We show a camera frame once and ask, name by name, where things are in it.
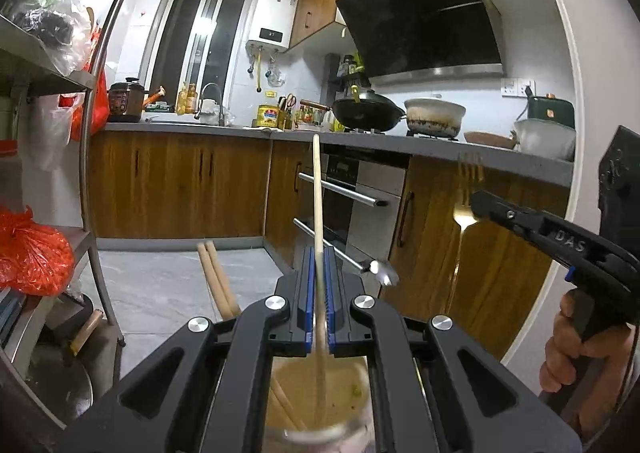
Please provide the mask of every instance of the silver screw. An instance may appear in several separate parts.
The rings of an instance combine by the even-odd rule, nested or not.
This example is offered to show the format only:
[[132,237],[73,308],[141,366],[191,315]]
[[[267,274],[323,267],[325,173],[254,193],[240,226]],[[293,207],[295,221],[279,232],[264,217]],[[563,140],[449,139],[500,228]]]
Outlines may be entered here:
[[280,310],[282,307],[287,305],[287,300],[282,296],[271,296],[265,300],[264,304],[271,310]]
[[191,332],[204,332],[209,328],[207,318],[193,318],[187,325]]
[[368,295],[358,296],[355,300],[353,300],[356,307],[358,308],[371,308],[376,304],[376,300]]
[[434,316],[431,320],[431,324],[436,327],[438,330],[451,330],[453,327],[453,322],[449,316]]

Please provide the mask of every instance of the window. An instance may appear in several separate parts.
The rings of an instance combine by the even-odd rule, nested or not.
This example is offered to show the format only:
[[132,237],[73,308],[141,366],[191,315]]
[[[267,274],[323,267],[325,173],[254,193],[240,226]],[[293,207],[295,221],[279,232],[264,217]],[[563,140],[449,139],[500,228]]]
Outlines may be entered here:
[[[215,83],[225,93],[242,11],[247,0],[169,0],[147,73],[146,88],[162,85],[175,105],[183,82],[198,93]],[[216,87],[206,97],[219,101]]]

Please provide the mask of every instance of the green appliance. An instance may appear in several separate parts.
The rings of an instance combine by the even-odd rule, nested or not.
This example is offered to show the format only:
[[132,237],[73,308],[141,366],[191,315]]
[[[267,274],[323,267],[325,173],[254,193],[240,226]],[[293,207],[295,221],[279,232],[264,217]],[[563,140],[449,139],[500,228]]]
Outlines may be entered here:
[[527,118],[553,121],[575,129],[574,106],[564,99],[557,99],[553,94],[534,96],[527,87]]

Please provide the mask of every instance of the oven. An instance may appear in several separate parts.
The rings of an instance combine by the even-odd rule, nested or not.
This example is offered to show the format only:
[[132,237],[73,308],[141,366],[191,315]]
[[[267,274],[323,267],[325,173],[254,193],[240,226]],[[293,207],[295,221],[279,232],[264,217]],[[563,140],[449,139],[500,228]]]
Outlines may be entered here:
[[[354,152],[324,145],[322,165],[322,218],[325,245],[335,248],[338,266],[346,273],[360,272],[359,264],[388,259],[401,203],[408,157],[390,152]],[[294,220],[300,238],[296,255],[313,245],[313,169],[298,175],[303,207]],[[365,290],[378,296],[380,285],[372,275],[363,277]]]

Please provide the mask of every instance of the faucet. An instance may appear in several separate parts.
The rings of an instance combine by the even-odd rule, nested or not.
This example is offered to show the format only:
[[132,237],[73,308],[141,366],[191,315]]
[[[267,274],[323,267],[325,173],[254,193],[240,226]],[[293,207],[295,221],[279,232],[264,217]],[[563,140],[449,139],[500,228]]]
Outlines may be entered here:
[[222,90],[220,90],[218,84],[213,83],[213,81],[204,85],[204,87],[202,87],[202,90],[200,90],[200,103],[198,105],[198,111],[196,112],[195,119],[200,118],[200,114],[202,113],[202,102],[204,101],[204,93],[210,85],[213,85],[218,90],[218,95],[220,97],[220,103],[218,103],[218,106],[220,108],[218,110],[218,126],[225,126],[225,111],[222,109]]

